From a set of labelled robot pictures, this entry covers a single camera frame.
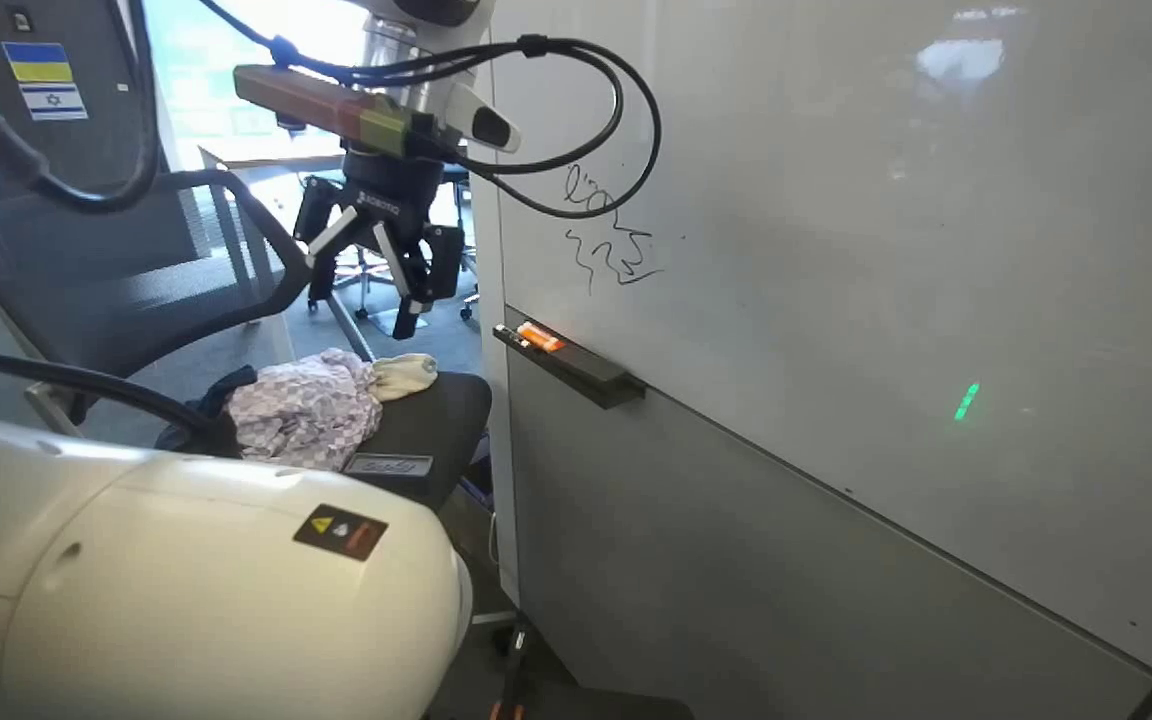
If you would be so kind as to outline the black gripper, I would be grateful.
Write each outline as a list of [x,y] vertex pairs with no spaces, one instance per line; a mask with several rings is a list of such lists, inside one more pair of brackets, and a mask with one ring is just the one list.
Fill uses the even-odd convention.
[[367,149],[345,153],[340,179],[308,174],[293,224],[297,239],[316,239],[332,211],[361,206],[361,215],[311,257],[308,307],[338,290],[338,257],[349,243],[375,248],[371,224],[386,224],[401,257],[392,334],[410,341],[430,302],[457,290],[463,260],[463,232],[431,221],[439,179],[439,161],[395,161]]

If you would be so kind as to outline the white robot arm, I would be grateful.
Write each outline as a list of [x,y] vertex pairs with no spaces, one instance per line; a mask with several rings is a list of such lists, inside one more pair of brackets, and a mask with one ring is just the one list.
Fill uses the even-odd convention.
[[0,720],[423,720],[472,623],[436,508],[490,383],[371,368],[257,450],[154,361],[285,311],[301,243],[234,170],[172,170],[146,12],[0,0],[0,371],[167,425],[147,449],[0,425]]

